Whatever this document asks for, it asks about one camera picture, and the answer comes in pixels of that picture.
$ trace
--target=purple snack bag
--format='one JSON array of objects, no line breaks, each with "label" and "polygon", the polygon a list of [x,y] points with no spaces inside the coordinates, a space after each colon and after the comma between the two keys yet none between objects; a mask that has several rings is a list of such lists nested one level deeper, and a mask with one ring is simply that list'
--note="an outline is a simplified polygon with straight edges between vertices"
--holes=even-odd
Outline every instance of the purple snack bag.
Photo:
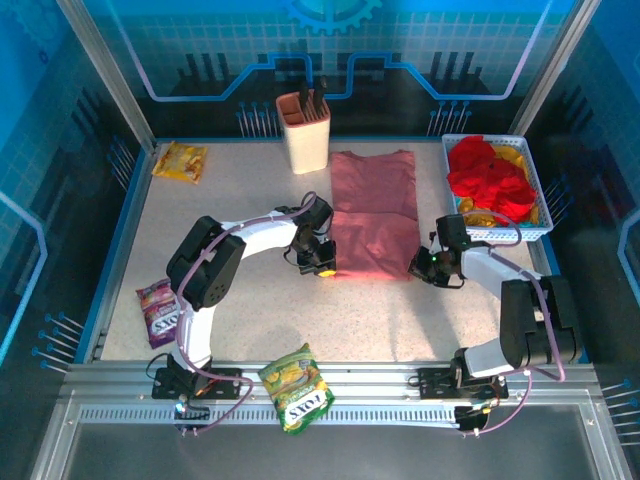
[{"label": "purple snack bag", "polygon": [[169,279],[136,290],[140,307],[147,324],[149,344],[155,349],[175,340],[175,330],[180,314],[180,304],[171,291]]}]

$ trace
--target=white tray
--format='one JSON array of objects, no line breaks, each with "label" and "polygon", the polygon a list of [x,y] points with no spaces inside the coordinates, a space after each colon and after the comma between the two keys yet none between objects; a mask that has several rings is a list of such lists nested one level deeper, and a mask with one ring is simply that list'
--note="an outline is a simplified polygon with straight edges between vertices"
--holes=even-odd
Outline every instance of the white tray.
[{"label": "white tray", "polygon": [[[443,135],[442,145],[444,147],[444,163],[445,171],[449,174],[449,152],[465,137],[473,135]],[[525,242],[535,242],[542,235],[549,233],[553,230],[553,220],[549,214],[547,208],[547,202],[540,186],[540,179],[536,172],[535,164],[533,163],[533,157],[529,151],[529,145],[524,137],[516,135],[483,135],[486,142],[491,145],[508,145],[515,148],[520,152],[525,159],[526,168],[529,171],[529,182],[536,191],[536,205],[539,209],[540,225],[537,227],[521,227],[522,240]],[[458,207],[456,205],[456,198],[451,188],[449,188],[449,182],[446,182],[446,188],[448,192],[447,210],[450,213],[458,213]],[[467,226],[467,233],[473,240],[485,240],[492,243],[508,243],[515,242],[518,239],[518,234],[513,227],[470,227]]]}]

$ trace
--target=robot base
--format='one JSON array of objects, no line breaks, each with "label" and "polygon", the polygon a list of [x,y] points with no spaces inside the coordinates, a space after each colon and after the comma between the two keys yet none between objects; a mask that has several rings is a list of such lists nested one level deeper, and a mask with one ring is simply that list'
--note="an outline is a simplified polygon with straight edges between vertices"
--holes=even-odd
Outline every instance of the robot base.
[{"label": "robot base", "polygon": [[418,368],[409,385],[420,389],[421,400],[491,400],[509,397],[507,384],[496,376],[474,378],[464,361],[466,348],[459,349],[449,368]]},{"label": "robot base", "polygon": [[[211,368],[210,363],[203,370],[226,377],[242,376],[239,368]],[[169,355],[166,368],[156,370],[151,397],[156,400],[177,400],[180,395],[186,395],[187,398],[197,397],[198,400],[237,400],[240,398],[240,386],[240,381],[210,383],[208,378],[182,368]]]}]

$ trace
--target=foxs candy bag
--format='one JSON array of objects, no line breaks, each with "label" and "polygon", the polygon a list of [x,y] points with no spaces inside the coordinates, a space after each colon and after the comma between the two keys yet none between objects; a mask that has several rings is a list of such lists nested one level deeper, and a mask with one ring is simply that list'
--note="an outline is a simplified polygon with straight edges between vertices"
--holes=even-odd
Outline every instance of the foxs candy bag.
[{"label": "foxs candy bag", "polygon": [[[136,293],[147,324],[151,348],[173,342],[180,304],[171,290],[170,280],[168,278],[160,280],[147,288],[136,290]],[[188,305],[187,308],[186,315],[189,315],[191,307]]]},{"label": "foxs candy bag", "polygon": [[158,159],[153,174],[198,184],[202,176],[207,147],[192,147],[171,142],[167,153]]},{"label": "foxs candy bag", "polygon": [[302,432],[324,415],[335,397],[320,376],[309,344],[270,363],[258,372],[278,412],[285,432]]}]

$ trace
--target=pen holder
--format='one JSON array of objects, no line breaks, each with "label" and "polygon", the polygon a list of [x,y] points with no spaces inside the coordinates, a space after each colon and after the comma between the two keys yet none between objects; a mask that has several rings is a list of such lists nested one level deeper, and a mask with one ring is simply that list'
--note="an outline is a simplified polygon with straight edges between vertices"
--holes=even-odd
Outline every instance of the pen holder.
[{"label": "pen holder", "polygon": [[313,107],[313,93],[304,111],[300,108],[300,94],[288,93],[276,99],[276,109],[289,152],[291,169],[296,175],[326,168],[329,161],[329,125],[331,113],[322,100],[321,111]]}]

